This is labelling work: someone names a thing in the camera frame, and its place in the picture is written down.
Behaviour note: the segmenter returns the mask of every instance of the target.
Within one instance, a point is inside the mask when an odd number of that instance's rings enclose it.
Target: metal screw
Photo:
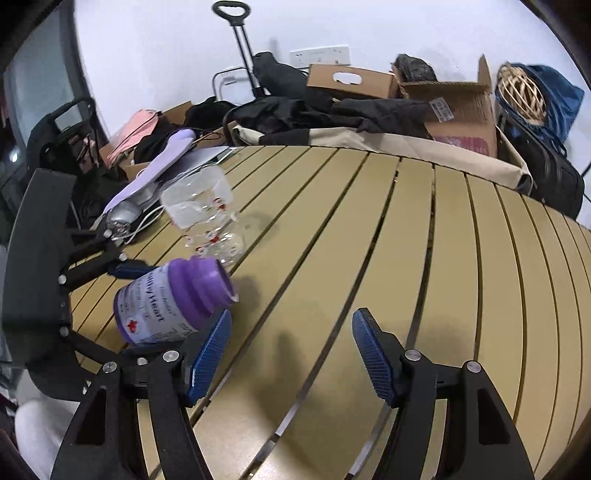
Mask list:
[[[482,366],[478,362],[468,362],[466,364],[466,368],[473,374],[477,374],[480,370],[482,370]]]
[[[169,350],[162,358],[164,358],[165,362],[174,362],[178,358],[178,352],[176,350]]]
[[[422,357],[421,352],[414,349],[407,350],[406,352],[404,352],[404,356],[407,358],[407,360],[410,360],[411,362],[417,362]]]
[[[115,362],[107,362],[103,365],[103,372],[110,374],[117,370],[117,364]]]

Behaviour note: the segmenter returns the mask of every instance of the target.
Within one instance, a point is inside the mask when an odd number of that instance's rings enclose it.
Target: clear plastic cup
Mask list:
[[[232,189],[223,170],[205,167],[164,189],[160,202],[196,255],[214,257],[224,267],[245,250],[243,229],[233,208]]]

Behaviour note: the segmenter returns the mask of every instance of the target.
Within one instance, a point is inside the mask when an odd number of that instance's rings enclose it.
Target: wicker basket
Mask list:
[[[532,125],[544,125],[544,95],[524,69],[505,63],[497,74],[501,97]]]

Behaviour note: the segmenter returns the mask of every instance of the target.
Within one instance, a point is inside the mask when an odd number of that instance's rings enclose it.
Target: cardboard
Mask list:
[[[361,77],[360,84],[346,84],[334,79],[335,73],[353,73]],[[308,87],[322,89],[335,98],[396,98],[398,82],[392,73],[346,67],[342,65],[310,65]]]
[[[400,79],[394,66],[392,73]],[[425,127],[435,140],[497,157],[491,73],[484,55],[478,63],[477,82],[399,82],[399,87],[403,98],[432,103]],[[446,107],[453,119],[446,115]]]
[[[192,106],[191,102],[184,102],[176,107],[171,108],[170,110],[166,110],[162,113],[171,123],[183,125],[185,120],[185,113],[189,110],[189,107]],[[229,125],[230,128],[234,127],[235,122]],[[226,143],[226,137],[223,133],[223,128],[218,128],[214,131],[214,133],[207,135],[203,140],[200,140],[199,143],[195,146],[195,148],[209,148],[209,147],[219,147]],[[103,148],[99,150],[99,154],[101,158],[106,158],[109,153],[113,151],[113,145],[108,144],[105,145]],[[119,166],[123,169],[129,181],[134,180],[139,173],[145,169],[150,162],[146,163],[139,163],[134,164],[134,154],[133,152],[129,155],[128,158],[121,161]]]

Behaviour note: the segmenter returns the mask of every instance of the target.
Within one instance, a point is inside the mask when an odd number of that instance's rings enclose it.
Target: pink cloth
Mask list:
[[[152,133],[157,123],[158,112],[156,110],[135,112],[121,129],[117,138],[112,141],[115,149],[107,156],[107,167],[113,166],[120,153],[135,147],[142,138]]]

